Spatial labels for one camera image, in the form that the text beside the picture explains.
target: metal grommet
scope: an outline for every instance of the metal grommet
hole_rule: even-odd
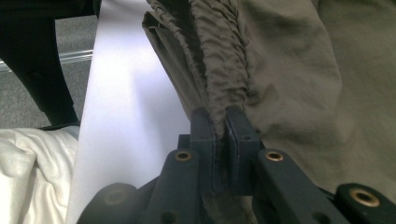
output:
[[[368,207],[378,207],[381,204],[374,194],[365,189],[351,189],[349,194],[356,202]]]
[[[111,190],[105,196],[105,203],[108,205],[117,205],[123,203],[126,198],[127,198],[127,192],[125,191],[125,189],[116,188]]]
[[[192,158],[192,155],[188,151],[179,151],[175,158],[177,161],[189,161]]]
[[[270,161],[283,161],[282,154],[274,152],[274,151],[265,153],[265,157]]]

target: wrinkled fabric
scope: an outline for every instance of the wrinkled fabric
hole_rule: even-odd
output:
[[[188,115],[206,106],[221,138],[224,108],[238,105],[263,143],[318,186],[356,182],[396,202],[394,1],[190,0],[166,12],[173,23],[158,16],[171,1],[148,2],[144,28]],[[185,56],[195,53],[204,58]],[[192,89],[183,81],[195,77],[182,71],[199,63],[206,85]]]
[[[0,223],[64,223],[75,136],[78,127],[0,130]]]

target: floor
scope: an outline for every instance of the floor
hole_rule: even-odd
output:
[[[95,16],[56,21],[60,53],[93,49],[97,19]],[[62,65],[64,78],[81,118],[91,61]],[[39,128],[49,126],[28,91],[12,72],[0,73],[0,128]]]

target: hole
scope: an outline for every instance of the hole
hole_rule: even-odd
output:
[[[176,160],[178,161],[189,161],[191,159],[191,154],[188,151],[180,151],[176,154]]]
[[[180,153],[180,154],[178,154],[177,156],[178,156],[179,158],[181,158],[181,159],[186,159],[186,158],[189,157],[189,155],[188,155],[187,153]]]
[[[316,212],[312,214],[312,218],[318,223],[318,224],[330,224],[331,221],[328,216],[324,215],[323,213]]]
[[[164,212],[161,215],[161,223],[162,224],[174,224],[176,223],[176,214],[173,212]]]
[[[349,194],[356,202],[368,207],[378,207],[380,205],[379,199],[365,189],[351,189]]]
[[[265,157],[270,161],[283,161],[283,156],[277,152],[267,152]]]
[[[126,192],[123,189],[113,189],[105,197],[105,203],[108,205],[117,205],[123,203],[126,199]]]

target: gathered fabric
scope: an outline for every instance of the gathered fabric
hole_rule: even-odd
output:
[[[143,27],[188,116],[204,106],[221,139],[236,105],[319,187],[396,202],[394,1],[148,3]]]

